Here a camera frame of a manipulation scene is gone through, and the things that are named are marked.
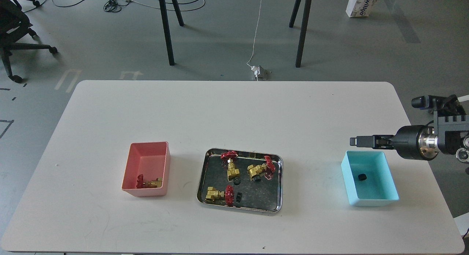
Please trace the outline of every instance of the concrete floor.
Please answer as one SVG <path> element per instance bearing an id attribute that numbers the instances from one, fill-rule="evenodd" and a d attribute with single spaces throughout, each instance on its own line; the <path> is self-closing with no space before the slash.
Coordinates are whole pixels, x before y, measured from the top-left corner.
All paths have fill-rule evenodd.
<path id="1" fill-rule="evenodd" d="M 54 0 L 57 5 L 78 1 Z M 158 6 L 156 0 L 136 1 Z M 412 124 L 432 120 L 410 106 L 412 98 L 469 94 L 469 0 L 379 0 L 369 18 L 349 18 L 348 0 L 313 0 L 301 68 L 295 68 L 301 7 L 295 27 L 288 28 L 294 1 L 262 2 L 251 64 L 270 71 L 269 80 L 387 81 Z M 9 126 L 0 138 L 0 235 L 79 81 L 251 80 L 246 61 L 259 0 L 206 0 L 204 8 L 182 13 L 184 27 L 169 12 L 176 66 L 168 65 L 159 10 L 132 3 L 119 13 L 105 13 L 105 2 L 59 8 L 49 0 L 27 13 L 40 37 L 21 42 L 50 44 L 59 54 L 14 52 L 13 72 L 25 78 L 23 84 L 0 69 L 0 88 L 9 89 L 0 90 L 0 133 Z M 33 8 L 21 3 L 24 10 Z M 346 118 L 338 120 L 347 127 Z M 466 166 L 452 155 L 429 164 L 452 215 L 469 212 Z"/>

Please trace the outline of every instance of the office chair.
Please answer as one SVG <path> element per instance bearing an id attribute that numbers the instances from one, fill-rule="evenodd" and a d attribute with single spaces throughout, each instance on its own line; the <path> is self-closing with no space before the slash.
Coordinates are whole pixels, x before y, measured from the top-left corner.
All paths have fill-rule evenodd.
<path id="1" fill-rule="evenodd" d="M 46 44 L 18 43 L 23 36 L 36 36 L 30 26 L 30 20 L 12 1 L 0 0 L 0 56 L 8 77 L 15 83 L 21 83 L 22 78 L 13 75 L 10 65 L 11 50 L 49 49 L 57 53 L 57 48 Z"/>

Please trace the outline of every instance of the metal tray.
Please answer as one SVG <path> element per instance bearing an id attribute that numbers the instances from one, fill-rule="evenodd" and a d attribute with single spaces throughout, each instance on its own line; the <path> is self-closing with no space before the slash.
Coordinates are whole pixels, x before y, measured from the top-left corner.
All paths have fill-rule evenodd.
<path id="1" fill-rule="evenodd" d="M 221 208 L 224 210 L 241 211 L 248 213 L 267 212 L 275 213 L 282 207 L 282 172 L 283 160 L 275 154 L 265 154 L 258 152 L 247 152 L 234 150 L 238 153 L 235 165 L 240 171 L 240 184 L 235 185 L 233 180 L 228 181 L 226 175 L 227 167 L 223 165 L 220 156 L 231 150 L 212 148 L 206 152 L 204 166 L 200 176 L 199 187 L 197 191 L 197 200 L 207 207 Z M 253 182 L 247 172 L 249 165 L 261 165 L 266 162 L 264 156 L 270 156 L 274 166 L 275 173 L 271 180 L 262 176 L 259 182 Z M 207 188 L 215 187 L 224 191 L 227 185 L 233 186 L 234 203 L 229 207 L 224 200 L 206 201 Z M 240 202 L 236 201 L 237 193 L 243 196 Z"/>

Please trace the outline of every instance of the black table leg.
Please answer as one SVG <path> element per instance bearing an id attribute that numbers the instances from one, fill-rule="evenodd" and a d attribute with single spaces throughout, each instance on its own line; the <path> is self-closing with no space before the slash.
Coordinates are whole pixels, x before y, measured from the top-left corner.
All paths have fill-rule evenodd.
<path id="1" fill-rule="evenodd" d="M 290 18 L 290 24 L 288 25 L 290 28 L 293 28 L 293 24 L 295 24 L 296 14 L 298 13 L 298 8 L 300 8 L 301 0 L 295 0 L 295 6 L 293 6 L 292 17 Z"/>
<path id="2" fill-rule="evenodd" d="M 296 67 L 301 67 L 301 58 L 303 57 L 304 40 L 306 38 L 306 28 L 310 17 L 311 0 L 304 2 L 303 21 L 301 22 L 300 42 L 298 43 L 298 52 L 296 53 Z"/>
<path id="3" fill-rule="evenodd" d="M 177 21 L 179 22 L 179 26 L 184 26 L 184 22 L 182 21 L 181 10 L 179 9 L 179 4 L 177 0 L 171 0 L 174 6 L 174 11 L 176 12 Z"/>
<path id="4" fill-rule="evenodd" d="M 166 12 L 165 0 L 159 0 L 161 19 L 163 21 L 163 32 L 165 33 L 166 50 L 168 51 L 169 65 L 174 65 L 173 45 L 171 44 L 171 34 L 169 33 L 168 13 Z"/>

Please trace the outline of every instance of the white table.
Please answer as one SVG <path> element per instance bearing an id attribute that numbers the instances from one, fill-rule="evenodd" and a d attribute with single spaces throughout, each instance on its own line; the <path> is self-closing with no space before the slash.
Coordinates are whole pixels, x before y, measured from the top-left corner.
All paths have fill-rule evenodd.
<path id="1" fill-rule="evenodd" d="M 84 81 L 1 246 L 169 254 L 462 252 L 427 162 L 385 151 L 400 201 L 380 208 L 347 202 L 340 162 L 346 150 L 357 149 L 349 138 L 394 134 L 408 124 L 394 88 L 383 82 Z M 169 142 L 164 197 L 121 191 L 129 145 L 146 141 Z M 198 203 L 210 148 L 280 155 L 280 212 L 245 214 Z"/>

